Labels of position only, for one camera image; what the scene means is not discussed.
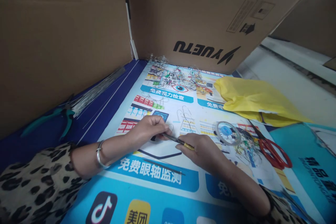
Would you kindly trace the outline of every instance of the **bracelet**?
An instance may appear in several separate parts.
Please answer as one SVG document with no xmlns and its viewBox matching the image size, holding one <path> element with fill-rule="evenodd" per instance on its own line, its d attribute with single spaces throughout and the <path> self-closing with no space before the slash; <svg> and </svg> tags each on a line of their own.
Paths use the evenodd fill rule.
<svg viewBox="0 0 336 224">
<path fill-rule="evenodd" d="M 104 164 L 100 161 L 100 150 L 102 149 L 102 144 L 103 144 L 104 141 L 105 141 L 105 140 L 100 141 L 100 143 L 99 143 L 99 145 L 98 145 L 98 148 L 97 148 L 96 152 L 97 152 L 97 161 L 98 161 L 98 164 L 99 164 L 103 169 L 107 169 L 107 168 L 109 168 L 110 166 L 106 166 L 106 165 L 104 165 Z"/>
</svg>

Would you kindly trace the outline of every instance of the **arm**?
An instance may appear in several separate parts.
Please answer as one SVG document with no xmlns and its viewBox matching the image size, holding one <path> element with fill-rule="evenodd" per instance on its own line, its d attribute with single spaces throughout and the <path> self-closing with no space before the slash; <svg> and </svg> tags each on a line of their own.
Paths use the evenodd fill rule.
<svg viewBox="0 0 336 224">
<path fill-rule="evenodd" d="M 176 148 L 196 165 L 224 182 L 252 215 L 262 217 L 270 212 L 270 201 L 262 188 L 230 162 L 210 137 L 189 133 L 179 138 L 193 146 L 195 151 L 182 145 Z"/>
<path fill-rule="evenodd" d="M 106 139 L 101 146 L 100 161 L 104 165 L 111 165 L 122 156 L 138 150 L 152 136 L 163 132 L 171 134 L 163 118 L 159 115 L 147 115 L 125 135 Z M 98 144 L 77 148 L 71 154 L 72 164 L 83 179 L 91 178 L 102 170 L 97 161 Z"/>
</svg>

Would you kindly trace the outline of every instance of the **leopard print sleeve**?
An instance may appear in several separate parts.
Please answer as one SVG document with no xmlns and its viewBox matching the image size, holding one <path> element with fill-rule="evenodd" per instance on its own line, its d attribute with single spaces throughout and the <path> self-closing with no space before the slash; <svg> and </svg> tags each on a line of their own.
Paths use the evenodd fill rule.
<svg viewBox="0 0 336 224">
<path fill-rule="evenodd" d="M 307 224 L 301 217 L 299 217 L 296 213 L 294 213 L 289 205 L 289 203 L 284 199 L 267 188 L 260 185 L 260 187 L 266 193 L 270 203 L 271 203 L 271 211 L 269 214 L 263 218 L 255 218 L 253 216 L 249 216 L 250 223 L 256 224 L 273 224 L 273 223 L 291 223 L 291 224 Z"/>
<path fill-rule="evenodd" d="M 74 170 L 66 143 L 13 164 L 0 177 L 0 223 L 60 223 L 87 182 Z"/>
</svg>

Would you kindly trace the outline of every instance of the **green-handled pliers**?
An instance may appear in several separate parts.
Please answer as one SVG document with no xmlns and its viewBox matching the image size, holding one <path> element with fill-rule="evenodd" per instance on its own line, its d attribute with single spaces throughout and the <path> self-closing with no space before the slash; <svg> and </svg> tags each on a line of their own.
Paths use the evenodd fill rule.
<svg viewBox="0 0 336 224">
<path fill-rule="evenodd" d="M 61 141 L 63 139 L 63 137 L 65 137 L 66 134 L 68 133 L 68 131 L 69 131 L 70 127 L 71 127 L 72 121 L 74 119 L 75 112 L 73 112 L 71 110 L 71 106 L 69 105 L 69 102 L 72 100 L 73 96 L 74 96 L 74 94 L 72 94 L 69 97 L 69 99 L 65 103 L 64 107 L 56 108 L 52 112 L 52 114 L 42 116 L 42 117 L 38 118 L 37 120 L 35 120 L 34 122 L 32 122 L 31 124 L 29 124 L 27 126 L 27 128 L 24 129 L 24 131 L 22 132 L 22 134 L 21 134 L 20 137 L 22 138 L 22 137 L 25 137 L 25 136 L 29 135 L 34 129 L 36 129 L 41 124 L 45 123 L 46 121 L 50 120 L 51 118 L 54 118 L 54 117 L 62 114 L 64 117 L 66 117 L 67 124 L 66 124 L 66 127 L 65 127 L 65 129 L 64 129 L 61 137 L 59 138 L 59 140 Z"/>
</svg>

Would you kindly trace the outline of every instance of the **cardboard wall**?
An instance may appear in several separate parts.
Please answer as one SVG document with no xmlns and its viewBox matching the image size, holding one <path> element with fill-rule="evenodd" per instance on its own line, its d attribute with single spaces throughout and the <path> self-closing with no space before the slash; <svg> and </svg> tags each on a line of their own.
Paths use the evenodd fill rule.
<svg viewBox="0 0 336 224">
<path fill-rule="evenodd" d="M 299 0 L 130 0 L 139 58 L 231 74 Z"/>
<path fill-rule="evenodd" d="M 0 138 L 131 60 L 125 0 L 0 0 Z"/>
<path fill-rule="evenodd" d="M 332 70 L 336 71 L 336 58 L 333 58 L 329 61 L 327 61 L 326 63 L 323 64 L 325 67 L 328 67 Z"/>
<path fill-rule="evenodd" d="M 336 57 L 336 0 L 302 0 L 272 35 Z"/>
</svg>

